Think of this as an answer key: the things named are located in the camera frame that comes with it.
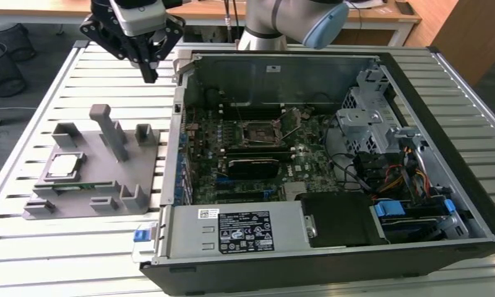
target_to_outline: white label sticker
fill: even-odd
[[[266,66],[266,72],[281,72],[281,66],[278,65]]]
[[[221,209],[199,209],[198,218],[218,218]]]

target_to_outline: motherboard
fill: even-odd
[[[338,191],[323,146],[330,117],[309,106],[187,110],[193,204],[286,201]]]

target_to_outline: blue release tab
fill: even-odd
[[[392,215],[405,215],[406,211],[404,210],[402,203],[396,200],[381,201],[374,205],[377,214],[380,217],[389,217]]]
[[[384,207],[380,204],[374,205],[374,209],[376,209],[377,215],[380,217],[385,217],[386,216],[386,212],[384,210]]]
[[[453,203],[452,199],[445,200],[445,205],[446,205],[449,213],[454,213],[456,210],[457,210],[457,207],[456,207],[456,204]]]
[[[134,231],[134,242],[143,243],[151,241],[151,231],[150,230],[135,230]]]

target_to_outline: metal bracket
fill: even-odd
[[[386,133],[389,149],[398,148],[400,139],[413,139],[421,136],[422,136],[421,130],[416,127],[390,128]]]

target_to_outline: circuit board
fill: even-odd
[[[190,123],[190,160],[194,171],[193,204],[221,204],[255,202],[245,198],[243,193],[262,193],[262,201],[285,201],[283,185],[303,182],[307,192],[338,191],[339,184],[334,168],[326,156],[322,137],[329,115],[305,115],[303,108],[283,110],[279,119],[281,143],[269,144],[273,136],[270,121],[229,121],[218,111],[194,109],[187,113]],[[254,142],[247,142],[246,135]],[[286,147],[294,154],[293,160],[278,164],[278,174],[270,179],[231,179],[226,170],[226,157],[222,152],[227,148]],[[234,194],[237,199],[221,199]]]

